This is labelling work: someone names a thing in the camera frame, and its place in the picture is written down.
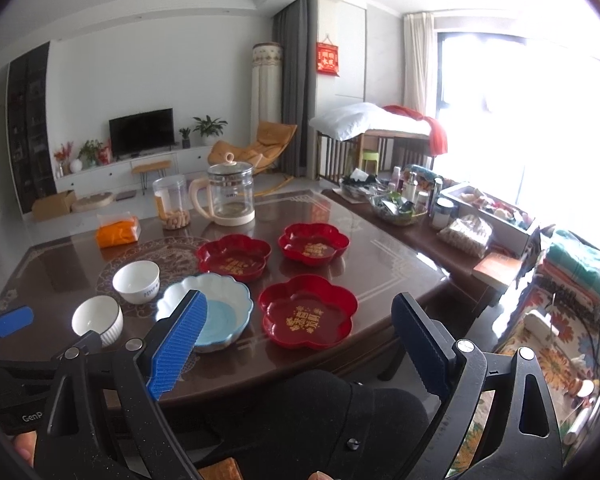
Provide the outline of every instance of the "white ribbed bowl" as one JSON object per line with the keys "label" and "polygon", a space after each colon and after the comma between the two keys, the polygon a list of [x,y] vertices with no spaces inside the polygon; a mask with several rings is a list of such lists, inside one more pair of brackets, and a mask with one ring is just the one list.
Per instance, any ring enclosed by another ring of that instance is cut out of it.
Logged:
{"label": "white ribbed bowl", "polygon": [[115,343],[122,332],[122,310],[116,300],[110,296],[94,296],[75,309],[71,328],[78,335],[89,330],[100,334],[102,347]]}
{"label": "white ribbed bowl", "polygon": [[164,291],[163,297],[158,300],[156,320],[169,317],[190,290],[199,290],[207,301],[206,323],[195,350],[215,352],[234,343],[247,327],[253,310],[247,286],[231,276],[220,276],[214,272],[187,276]]}

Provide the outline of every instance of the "white cabinet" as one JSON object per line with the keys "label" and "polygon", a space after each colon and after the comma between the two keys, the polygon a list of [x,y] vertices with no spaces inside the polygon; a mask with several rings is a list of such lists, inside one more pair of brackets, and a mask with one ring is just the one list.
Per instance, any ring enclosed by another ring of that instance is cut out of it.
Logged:
{"label": "white cabinet", "polygon": [[[131,170],[136,166],[168,160],[171,162],[171,167],[166,171],[167,174],[191,175],[206,171],[206,168],[208,168],[206,158],[210,151],[211,148],[201,146],[114,162],[107,166],[91,168],[58,178],[56,189],[58,192],[72,189],[78,198],[104,191],[119,193],[128,189],[140,189],[140,175],[131,173]],[[150,173],[148,177],[149,182],[152,182],[153,179],[158,178],[158,174]]]}
{"label": "white cabinet", "polygon": [[209,167],[206,158],[209,156],[211,148],[206,146],[200,148],[191,148],[190,150],[180,150],[176,154],[178,161],[178,173],[191,174],[206,171]]}

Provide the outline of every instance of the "screw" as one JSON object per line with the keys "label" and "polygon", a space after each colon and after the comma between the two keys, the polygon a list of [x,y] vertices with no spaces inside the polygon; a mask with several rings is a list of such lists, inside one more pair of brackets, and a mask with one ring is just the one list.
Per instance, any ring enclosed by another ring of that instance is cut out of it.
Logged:
{"label": "screw", "polygon": [[468,339],[461,339],[458,341],[458,350],[465,354],[470,354],[474,351],[474,344]]}
{"label": "screw", "polygon": [[536,354],[534,354],[534,351],[528,346],[521,346],[519,352],[520,357],[526,359],[527,361],[531,361],[536,356]]}
{"label": "screw", "polygon": [[66,352],[64,352],[64,357],[67,359],[75,359],[78,355],[80,355],[80,351],[75,346],[68,348]]}
{"label": "screw", "polygon": [[355,451],[360,447],[360,443],[355,438],[350,438],[349,440],[347,440],[347,447],[350,450]]}
{"label": "screw", "polygon": [[127,341],[125,343],[125,348],[127,350],[129,350],[130,352],[135,352],[136,350],[141,349],[142,348],[142,339],[137,338],[137,337],[130,339],[129,341]]}

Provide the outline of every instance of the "tv stand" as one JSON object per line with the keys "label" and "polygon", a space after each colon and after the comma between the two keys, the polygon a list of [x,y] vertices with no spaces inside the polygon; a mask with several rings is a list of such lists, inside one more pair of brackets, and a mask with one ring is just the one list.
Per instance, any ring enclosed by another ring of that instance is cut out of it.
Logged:
{"label": "tv stand", "polygon": [[165,173],[180,173],[195,178],[208,168],[206,159],[210,151],[208,146],[195,146],[184,150],[165,149],[161,153],[141,154],[136,158],[126,158],[106,166],[95,166],[57,178],[56,188],[58,192],[73,189],[78,197],[103,191],[119,193],[130,189],[143,189],[148,187],[149,182],[148,179],[144,179],[144,175],[141,177],[138,174],[141,171],[136,168],[155,164],[160,166],[167,161],[170,165],[164,168]]}

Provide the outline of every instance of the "stack of towels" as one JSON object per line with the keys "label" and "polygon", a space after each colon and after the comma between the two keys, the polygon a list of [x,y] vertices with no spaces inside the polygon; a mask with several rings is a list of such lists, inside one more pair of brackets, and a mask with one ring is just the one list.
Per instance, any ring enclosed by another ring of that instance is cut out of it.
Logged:
{"label": "stack of towels", "polygon": [[593,325],[600,323],[600,251],[571,232],[556,229],[536,269],[578,304],[571,305]]}

